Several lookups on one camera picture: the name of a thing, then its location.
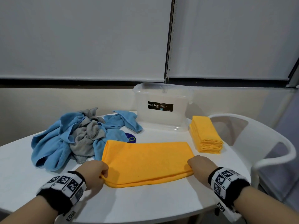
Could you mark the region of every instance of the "white window blind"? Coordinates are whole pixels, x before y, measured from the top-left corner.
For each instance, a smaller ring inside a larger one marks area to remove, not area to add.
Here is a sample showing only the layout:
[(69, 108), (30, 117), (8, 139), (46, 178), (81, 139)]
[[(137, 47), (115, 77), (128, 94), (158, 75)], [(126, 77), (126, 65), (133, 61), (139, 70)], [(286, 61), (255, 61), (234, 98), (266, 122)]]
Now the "white window blind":
[(299, 0), (176, 0), (168, 76), (287, 80)]
[(0, 78), (164, 80), (171, 0), (0, 0)]

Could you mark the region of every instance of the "blue circular sticker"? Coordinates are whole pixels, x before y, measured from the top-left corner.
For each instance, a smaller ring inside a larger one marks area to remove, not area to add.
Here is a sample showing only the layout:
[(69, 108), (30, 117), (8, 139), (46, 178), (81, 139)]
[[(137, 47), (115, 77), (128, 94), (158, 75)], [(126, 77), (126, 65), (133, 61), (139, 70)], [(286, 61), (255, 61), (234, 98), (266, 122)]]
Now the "blue circular sticker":
[(136, 137), (130, 133), (126, 133), (127, 138), (129, 139), (129, 143), (136, 143)]

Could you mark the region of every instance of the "plastic box lid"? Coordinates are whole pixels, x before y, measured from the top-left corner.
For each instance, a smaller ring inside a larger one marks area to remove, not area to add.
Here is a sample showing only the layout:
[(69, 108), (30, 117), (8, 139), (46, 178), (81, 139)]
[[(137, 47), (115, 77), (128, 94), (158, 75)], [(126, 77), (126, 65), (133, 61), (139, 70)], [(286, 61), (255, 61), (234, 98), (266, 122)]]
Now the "plastic box lid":
[(134, 86), (133, 91), (141, 94), (186, 98), (192, 104), (193, 90), (189, 86), (155, 82), (143, 82)]

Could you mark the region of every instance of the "folded yellow towel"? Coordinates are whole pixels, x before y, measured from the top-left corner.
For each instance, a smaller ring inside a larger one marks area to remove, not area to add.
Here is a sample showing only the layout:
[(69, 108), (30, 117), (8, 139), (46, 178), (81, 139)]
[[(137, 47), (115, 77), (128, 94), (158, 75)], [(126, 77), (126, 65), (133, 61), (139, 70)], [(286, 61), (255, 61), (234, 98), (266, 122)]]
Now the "folded yellow towel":
[(132, 144), (108, 140), (102, 161), (109, 166), (105, 184), (113, 188), (159, 184), (193, 174), (187, 142)]
[(189, 132), (199, 152), (220, 154), (223, 141), (209, 117), (193, 116)]

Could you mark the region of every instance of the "gray cloth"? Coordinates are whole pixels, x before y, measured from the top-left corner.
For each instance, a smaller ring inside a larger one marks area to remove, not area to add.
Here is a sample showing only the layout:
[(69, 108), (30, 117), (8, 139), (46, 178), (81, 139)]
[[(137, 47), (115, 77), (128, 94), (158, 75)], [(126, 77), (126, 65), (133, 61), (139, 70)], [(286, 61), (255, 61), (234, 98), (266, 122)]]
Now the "gray cloth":
[(70, 144), (70, 148), (77, 163), (82, 164), (88, 156), (95, 154), (93, 142), (104, 137), (105, 132), (99, 128), (97, 121), (90, 120), (86, 116), (78, 128), (73, 131), (72, 136), (75, 139), (75, 143)]
[(97, 112), (97, 107), (94, 107), (92, 109), (85, 109), (83, 111), (79, 111), (80, 113), (84, 114), (84, 116), (90, 118), (91, 120), (95, 120), (101, 123), (105, 123), (104, 119), (102, 117), (96, 117), (95, 113)]

